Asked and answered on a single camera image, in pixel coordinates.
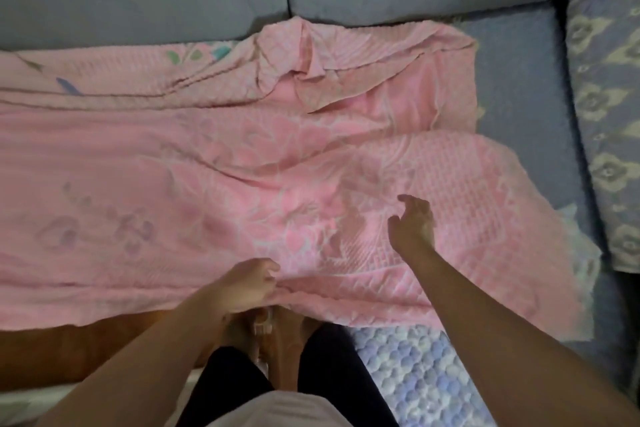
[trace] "person's right arm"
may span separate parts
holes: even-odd
[[[449,265],[429,204],[401,195],[392,247],[409,265],[499,426],[640,426],[640,412],[590,365]]]

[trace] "black pants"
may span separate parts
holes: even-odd
[[[213,352],[177,427],[206,427],[249,400],[273,390],[240,350]],[[353,427],[398,427],[376,384],[342,326],[325,323],[300,356],[298,391],[324,397]]]

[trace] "person's left arm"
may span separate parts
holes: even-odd
[[[230,312],[258,307],[275,288],[269,259],[237,264],[193,294],[98,368],[37,427],[160,427],[203,348]]]

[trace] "patterned cushion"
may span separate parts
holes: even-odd
[[[640,273],[640,0],[570,0],[576,113],[619,271]]]

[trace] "bedspread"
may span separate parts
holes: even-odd
[[[438,326],[387,240],[409,193],[445,259],[571,338],[563,225],[474,133],[474,51],[432,22],[294,18],[238,44],[0,54],[0,328],[173,307],[256,256],[304,314]]]

